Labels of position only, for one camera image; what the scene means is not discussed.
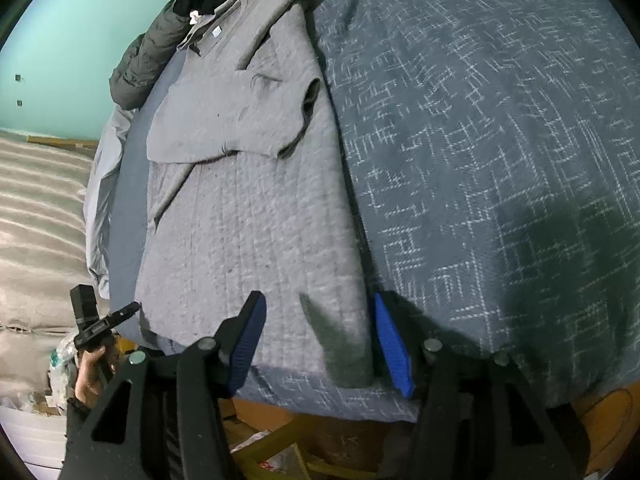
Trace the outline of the person's left hand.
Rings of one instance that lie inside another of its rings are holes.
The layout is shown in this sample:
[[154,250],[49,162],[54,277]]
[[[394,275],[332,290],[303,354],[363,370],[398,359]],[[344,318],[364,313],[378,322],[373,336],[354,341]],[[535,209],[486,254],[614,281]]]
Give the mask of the person's left hand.
[[74,395],[87,408],[96,406],[104,390],[101,379],[103,364],[108,366],[112,374],[117,372],[119,353],[113,341],[104,340],[98,348],[93,351],[85,350],[80,355]]

